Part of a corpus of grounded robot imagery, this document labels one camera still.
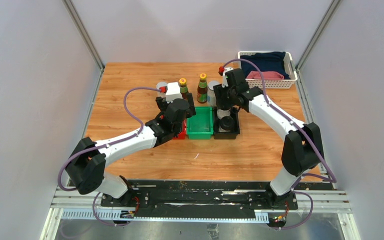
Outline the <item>silver lid jar left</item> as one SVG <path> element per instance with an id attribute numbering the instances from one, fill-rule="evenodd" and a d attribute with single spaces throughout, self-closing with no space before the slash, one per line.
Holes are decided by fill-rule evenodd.
<path id="1" fill-rule="evenodd" d="M 156 84 L 156 88 L 159 90 L 157 95 L 161 98 L 166 98 L 167 82 L 160 81 Z"/>

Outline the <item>black plastic bin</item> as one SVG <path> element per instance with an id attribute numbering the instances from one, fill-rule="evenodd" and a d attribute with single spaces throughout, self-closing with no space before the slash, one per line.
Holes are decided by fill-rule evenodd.
<path id="1" fill-rule="evenodd" d="M 219 120 L 216 117 L 216 110 L 217 108 L 214 107 L 213 109 L 213 136 L 216 140 L 235 140 L 237 135 L 240 134 L 240 126 L 239 126 L 239 116 L 238 116 L 238 109 L 236 107 L 232 107 L 231 109 L 231 117 L 235 121 L 235 127 L 234 130 L 231 132 L 219 132 Z"/>

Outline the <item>black cap shaker bottle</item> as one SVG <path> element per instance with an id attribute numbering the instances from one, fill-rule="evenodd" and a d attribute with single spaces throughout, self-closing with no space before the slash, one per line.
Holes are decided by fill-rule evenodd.
<path id="1" fill-rule="evenodd" d="M 223 109 L 218 107 L 216 110 L 216 117 L 221 120 L 224 117 L 230 117 L 231 116 L 231 107 Z"/>

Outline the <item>right sauce bottle yellow cap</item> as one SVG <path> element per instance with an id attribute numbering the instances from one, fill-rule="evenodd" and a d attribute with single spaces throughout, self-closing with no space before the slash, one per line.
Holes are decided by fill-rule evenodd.
<path id="1" fill-rule="evenodd" d="M 207 75 L 205 73 L 201 73 L 199 75 L 199 82 L 197 87 L 197 101 L 199 103 L 204 104 L 207 102 L 207 92 Z"/>

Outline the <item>silver lid jar right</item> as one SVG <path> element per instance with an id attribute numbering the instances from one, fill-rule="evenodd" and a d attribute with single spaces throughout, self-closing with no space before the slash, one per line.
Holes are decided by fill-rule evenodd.
<path id="1" fill-rule="evenodd" d="M 207 104 L 210 107 L 216 106 L 216 96 L 214 92 L 214 86 L 219 85 L 220 83 L 212 80 L 208 83 L 208 91 L 207 91 Z"/>

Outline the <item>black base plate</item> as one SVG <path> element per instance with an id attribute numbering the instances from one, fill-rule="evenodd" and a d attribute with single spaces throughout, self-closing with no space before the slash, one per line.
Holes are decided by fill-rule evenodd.
<path id="1" fill-rule="evenodd" d="M 255 210 L 297 210 L 295 194 L 270 207 L 262 197 L 267 181 L 130 180 L 121 198 L 101 197 L 102 207 L 138 208 L 138 216 L 185 219 L 251 219 Z"/>

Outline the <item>pink cloth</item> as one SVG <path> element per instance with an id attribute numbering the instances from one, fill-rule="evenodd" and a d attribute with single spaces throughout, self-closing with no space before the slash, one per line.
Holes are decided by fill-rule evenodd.
<path id="1" fill-rule="evenodd" d="M 263 71 L 262 75 L 264 80 L 269 80 L 269 81 L 281 81 L 284 79 L 284 76 L 276 71 Z M 254 79 L 254 80 L 262 79 L 258 71 L 251 71 L 246 78 Z"/>

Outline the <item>white plastic basket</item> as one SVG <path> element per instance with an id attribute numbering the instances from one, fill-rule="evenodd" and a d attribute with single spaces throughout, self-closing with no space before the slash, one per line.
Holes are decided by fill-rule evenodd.
<path id="1" fill-rule="evenodd" d="M 261 70 L 267 89 L 289 89 L 297 80 L 292 55 L 287 51 L 240 51 L 237 57 Z"/>

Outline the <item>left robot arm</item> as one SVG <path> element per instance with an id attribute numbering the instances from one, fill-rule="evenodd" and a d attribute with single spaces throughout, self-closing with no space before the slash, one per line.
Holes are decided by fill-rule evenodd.
<path id="1" fill-rule="evenodd" d="M 101 192 L 113 197 L 122 207 L 132 203 L 133 193 L 127 180 L 105 169 L 123 157 L 174 139 L 182 131 L 183 122 L 196 113 L 191 93 L 172 102 L 157 97 L 156 102 L 159 114 L 138 129 L 110 139 L 93 141 L 85 137 L 78 142 L 62 168 L 74 184 L 73 191 L 81 195 Z"/>

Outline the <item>silver lid jar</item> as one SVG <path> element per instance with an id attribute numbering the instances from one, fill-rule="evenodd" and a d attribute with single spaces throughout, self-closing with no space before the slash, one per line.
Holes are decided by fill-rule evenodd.
<path id="1" fill-rule="evenodd" d="M 212 80 L 208 83 L 208 91 L 207 91 L 207 104 L 210 107 L 216 106 L 216 96 L 214 92 L 214 86 L 219 85 L 220 83 Z"/>
<path id="2" fill-rule="evenodd" d="M 156 88 L 159 90 L 157 95 L 161 98 L 166 98 L 167 82 L 160 81 L 156 84 Z"/>

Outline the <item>red plastic bin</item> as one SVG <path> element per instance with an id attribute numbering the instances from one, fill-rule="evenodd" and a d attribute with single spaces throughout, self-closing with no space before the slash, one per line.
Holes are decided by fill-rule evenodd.
<path id="1" fill-rule="evenodd" d="M 173 137 L 174 140 L 184 140 L 186 138 L 186 120 L 182 122 L 181 131 Z"/>

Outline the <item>green plastic bin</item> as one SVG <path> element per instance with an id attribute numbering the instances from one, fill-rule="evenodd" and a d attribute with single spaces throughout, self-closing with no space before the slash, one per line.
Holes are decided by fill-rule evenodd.
<path id="1" fill-rule="evenodd" d="M 195 112 L 186 120 L 186 134 L 190 140 L 209 140 L 213 135 L 213 109 L 197 106 Z"/>

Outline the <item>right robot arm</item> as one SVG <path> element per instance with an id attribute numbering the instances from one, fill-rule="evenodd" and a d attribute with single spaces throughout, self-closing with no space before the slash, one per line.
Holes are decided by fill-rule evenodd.
<path id="1" fill-rule="evenodd" d="M 249 87 L 240 68 L 220 67 L 222 83 L 214 87 L 219 112 L 239 107 L 266 123 L 283 141 L 282 168 L 265 188 L 263 201 L 272 209 L 284 204 L 301 177 L 324 157 L 321 131 L 315 123 L 304 123 L 278 107 L 264 90 Z"/>

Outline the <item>aluminium frame rail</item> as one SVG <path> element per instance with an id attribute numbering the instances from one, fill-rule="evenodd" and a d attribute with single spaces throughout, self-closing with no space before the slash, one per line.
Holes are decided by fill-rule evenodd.
<path id="1" fill-rule="evenodd" d="M 57 189 L 40 237 L 360 239 L 344 191 L 305 182 L 270 207 L 263 201 L 264 187 L 264 182 L 135 180 L 131 200 Z"/>

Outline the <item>navy blue cloth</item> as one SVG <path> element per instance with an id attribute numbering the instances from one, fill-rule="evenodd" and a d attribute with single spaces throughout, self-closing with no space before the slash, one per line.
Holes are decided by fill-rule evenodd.
<path id="1" fill-rule="evenodd" d="M 286 56 L 285 52 L 273 51 L 266 53 L 255 53 L 252 55 L 241 54 L 240 58 L 249 60 L 254 65 L 256 65 L 261 72 L 266 71 L 275 71 L 284 76 L 284 80 L 289 80 L 290 76 L 285 71 L 284 67 L 284 57 Z M 257 71 L 250 63 L 241 61 L 241 67 L 244 74 L 247 76 L 251 71 Z"/>

